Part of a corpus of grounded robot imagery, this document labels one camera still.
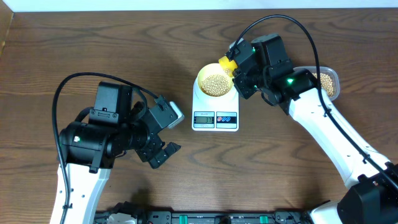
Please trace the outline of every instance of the scale control panel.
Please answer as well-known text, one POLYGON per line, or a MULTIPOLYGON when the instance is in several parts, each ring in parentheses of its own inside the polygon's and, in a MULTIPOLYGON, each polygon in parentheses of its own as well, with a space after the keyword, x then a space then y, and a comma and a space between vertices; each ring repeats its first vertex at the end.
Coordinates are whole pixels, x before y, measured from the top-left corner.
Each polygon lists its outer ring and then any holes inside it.
POLYGON ((237 131, 237 112, 227 111, 195 111, 193 128, 203 131, 237 131))

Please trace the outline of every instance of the white backdrop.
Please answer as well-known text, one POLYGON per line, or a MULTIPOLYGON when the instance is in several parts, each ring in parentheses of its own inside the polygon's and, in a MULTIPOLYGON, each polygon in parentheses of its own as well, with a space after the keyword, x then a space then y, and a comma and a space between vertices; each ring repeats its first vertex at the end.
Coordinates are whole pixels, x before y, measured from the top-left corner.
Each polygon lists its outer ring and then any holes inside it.
POLYGON ((14 12, 398 7, 398 0, 3 0, 14 12))

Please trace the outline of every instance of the wooden table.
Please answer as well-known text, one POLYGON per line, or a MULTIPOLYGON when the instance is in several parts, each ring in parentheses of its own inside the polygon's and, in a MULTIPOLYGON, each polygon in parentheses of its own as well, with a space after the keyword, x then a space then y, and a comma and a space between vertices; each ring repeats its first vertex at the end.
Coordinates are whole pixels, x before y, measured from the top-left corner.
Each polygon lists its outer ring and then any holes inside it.
MULTIPOLYGON (((257 94, 240 102, 240 130, 191 129, 192 85, 252 21, 288 14, 335 69, 336 107, 393 162, 398 160, 398 9, 17 13, 0 58, 0 220, 49 221, 57 188, 51 126, 54 91, 67 75, 102 72, 174 100, 185 121, 161 132, 182 145, 152 170, 134 151, 118 159, 98 209, 125 200, 174 210, 266 211, 339 200, 343 181, 312 137, 257 94)), ((295 25, 263 22, 245 36, 278 32, 288 55, 313 65, 295 25)), ((58 127, 92 106, 100 78, 72 80, 58 102, 58 127)))

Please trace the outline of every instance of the white digital scale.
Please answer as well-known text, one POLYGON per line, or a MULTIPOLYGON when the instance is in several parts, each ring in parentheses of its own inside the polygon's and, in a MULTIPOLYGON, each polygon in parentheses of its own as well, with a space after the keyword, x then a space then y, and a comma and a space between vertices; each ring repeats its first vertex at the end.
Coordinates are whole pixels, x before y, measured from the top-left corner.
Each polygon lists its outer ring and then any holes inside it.
POLYGON ((214 74, 224 74, 218 63, 203 67, 193 84, 192 129, 195 131, 237 131, 239 129, 239 94, 231 89, 223 96, 209 96, 200 86, 214 74))

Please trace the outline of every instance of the green component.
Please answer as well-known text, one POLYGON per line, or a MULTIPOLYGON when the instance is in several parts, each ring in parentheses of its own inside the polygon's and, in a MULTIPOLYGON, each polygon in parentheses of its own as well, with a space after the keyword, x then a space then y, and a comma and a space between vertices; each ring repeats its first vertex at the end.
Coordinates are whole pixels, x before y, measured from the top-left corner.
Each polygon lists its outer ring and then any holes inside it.
POLYGON ((188 216, 180 215, 180 224, 188 224, 188 216))
POLYGON ((268 223, 268 216, 265 216, 265 215, 260 216, 260 223, 261 223, 261 224, 263 224, 263 223, 268 223))

